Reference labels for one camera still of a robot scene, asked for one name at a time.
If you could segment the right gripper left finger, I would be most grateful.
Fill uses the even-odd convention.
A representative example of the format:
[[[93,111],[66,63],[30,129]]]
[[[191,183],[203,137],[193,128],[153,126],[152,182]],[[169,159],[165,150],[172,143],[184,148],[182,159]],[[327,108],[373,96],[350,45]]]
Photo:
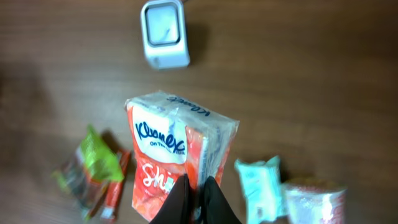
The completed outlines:
[[[149,224],[187,224],[190,220],[190,184],[187,174],[181,175],[157,215]]]

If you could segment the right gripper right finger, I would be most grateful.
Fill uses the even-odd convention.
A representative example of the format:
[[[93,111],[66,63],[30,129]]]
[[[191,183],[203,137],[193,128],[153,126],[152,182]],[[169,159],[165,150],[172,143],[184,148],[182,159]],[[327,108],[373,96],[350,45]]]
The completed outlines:
[[[241,224],[212,176],[204,184],[201,204],[204,224]]]

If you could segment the light blue tissue pack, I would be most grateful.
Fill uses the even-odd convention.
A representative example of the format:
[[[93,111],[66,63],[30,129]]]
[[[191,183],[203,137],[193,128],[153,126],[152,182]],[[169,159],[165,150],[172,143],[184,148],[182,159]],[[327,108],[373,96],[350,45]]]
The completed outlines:
[[[267,162],[251,164],[239,159],[235,161],[234,168],[246,200],[248,224],[274,222],[287,215],[279,166],[279,156],[274,156]]]

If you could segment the red snack bar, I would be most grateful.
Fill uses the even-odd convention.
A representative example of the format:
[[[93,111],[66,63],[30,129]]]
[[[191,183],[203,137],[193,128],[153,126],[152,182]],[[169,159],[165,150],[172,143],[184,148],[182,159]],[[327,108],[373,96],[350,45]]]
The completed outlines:
[[[123,175],[126,176],[129,161],[131,160],[131,151],[119,149],[116,153]],[[117,219],[117,212],[121,196],[123,194],[124,179],[119,182],[111,182],[106,193],[104,209],[101,218],[106,223],[114,223]]]

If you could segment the orange small carton box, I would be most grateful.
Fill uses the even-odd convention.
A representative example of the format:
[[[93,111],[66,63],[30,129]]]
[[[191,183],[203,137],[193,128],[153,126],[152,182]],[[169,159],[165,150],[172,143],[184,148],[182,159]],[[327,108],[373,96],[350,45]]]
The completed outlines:
[[[164,91],[128,99],[125,109],[136,159],[132,207],[147,221],[180,176],[194,195],[209,177],[221,183],[238,120]]]

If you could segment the cup noodle container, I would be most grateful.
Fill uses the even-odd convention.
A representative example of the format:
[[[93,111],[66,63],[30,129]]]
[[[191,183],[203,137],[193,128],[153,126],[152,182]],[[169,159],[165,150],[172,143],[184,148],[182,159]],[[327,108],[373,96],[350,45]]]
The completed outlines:
[[[344,224],[346,187],[313,177],[283,183],[291,224]]]

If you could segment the green gummy candy bag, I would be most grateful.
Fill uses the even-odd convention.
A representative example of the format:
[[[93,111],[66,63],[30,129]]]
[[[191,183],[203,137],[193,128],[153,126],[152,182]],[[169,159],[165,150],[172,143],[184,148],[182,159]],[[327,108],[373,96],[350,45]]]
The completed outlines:
[[[109,184],[124,179],[117,155],[91,125],[74,154],[52,176],[75,198],[84,221],[95,214]]]

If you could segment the white barcode scanner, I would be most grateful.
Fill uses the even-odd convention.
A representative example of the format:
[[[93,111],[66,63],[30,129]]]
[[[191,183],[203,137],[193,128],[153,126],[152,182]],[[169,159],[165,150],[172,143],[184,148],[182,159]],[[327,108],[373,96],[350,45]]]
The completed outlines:
[[[144,55],[152,68],[164,70],[190,64],[183,2],[147,1],[140,20]]]

